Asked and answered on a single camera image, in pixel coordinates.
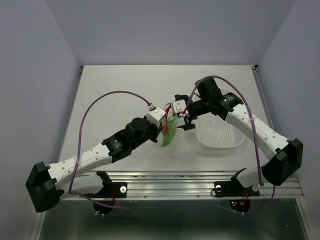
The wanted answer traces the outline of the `clear zip top bag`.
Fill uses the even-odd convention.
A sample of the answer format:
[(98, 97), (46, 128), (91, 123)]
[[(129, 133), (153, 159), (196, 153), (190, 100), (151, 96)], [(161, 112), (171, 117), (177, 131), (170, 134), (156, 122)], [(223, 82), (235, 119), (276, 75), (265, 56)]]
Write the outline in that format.
[(177, 131), (177, 119), (178, 116), (174, 113), (172, 108), (172, 103), (167, 103), (164, 106), (164, 110), (166, 112), (166, 116), (164, 121), (162, 122), (163, 130), (162, 130), (162, 143), (161, 147), (167, 147), (173, 141), (176, 131)]

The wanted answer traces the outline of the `green toy pepper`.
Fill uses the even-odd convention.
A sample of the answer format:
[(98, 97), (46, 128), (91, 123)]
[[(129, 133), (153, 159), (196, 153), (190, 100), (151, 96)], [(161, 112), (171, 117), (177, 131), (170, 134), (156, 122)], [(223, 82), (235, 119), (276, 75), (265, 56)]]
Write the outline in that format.
[(166, 122), (166, 131), (162, 133), (162, 143), (161, 147), (167, 147), (172, 142), (173, 138), (176, 135), (177, 131), (177, 119), (178, 117), (175, 116), (169, 116)]

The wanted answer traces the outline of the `red toy chili pepper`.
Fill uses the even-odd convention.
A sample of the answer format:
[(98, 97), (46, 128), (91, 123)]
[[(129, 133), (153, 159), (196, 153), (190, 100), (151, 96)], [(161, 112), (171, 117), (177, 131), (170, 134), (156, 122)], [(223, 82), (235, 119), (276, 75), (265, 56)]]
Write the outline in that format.
[(162, 130), (162, 133), (165, 133), (166, 132), (166, 127), (167, 127), (167, 121), (168, 121), (168, 114), (169, 114), (169, 111), (171, 109), (171, 104), (166, 104), (165, 105), (165, 113), (166, 113), (166, 116), (165, 116), (165, 119), (164, 121), (162, 122), (162, 126), (163, 126), (163, 130)]

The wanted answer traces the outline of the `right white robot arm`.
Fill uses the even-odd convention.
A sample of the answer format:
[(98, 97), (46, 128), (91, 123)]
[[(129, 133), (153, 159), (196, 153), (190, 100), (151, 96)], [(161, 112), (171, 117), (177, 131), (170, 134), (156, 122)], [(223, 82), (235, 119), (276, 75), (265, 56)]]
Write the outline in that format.
[(241, 131), (254, 144), (256, 167), (236, 172), (222, 190), (242, 195), (254, 185), (268, 182), (282, 185), (302, 164), (303, 143), (290, 140), (271, 129), (256, 117), (239, 90), (222, 93), (215, 75), (206, 76), (195, 83), (190, 95), (174, 96), (172, 111), (184, 119), (181, 129), (188, 131), (199, 116), (213, 114)]

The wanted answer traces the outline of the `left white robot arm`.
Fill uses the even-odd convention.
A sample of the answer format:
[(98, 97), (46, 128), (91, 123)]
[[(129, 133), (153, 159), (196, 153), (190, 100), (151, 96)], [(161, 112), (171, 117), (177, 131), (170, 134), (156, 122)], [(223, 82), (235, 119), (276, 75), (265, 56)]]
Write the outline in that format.
[(136, 117), (124, 129), (78, 156), (48, 165), (36, 163), (25, 183), (35, 211), (42, 213), (55, 207), (65, 194), (63, 187), (72, 191), (77, 177), (130, 156), (147, 141), (157, 142), (162, 129), (161, 120)]

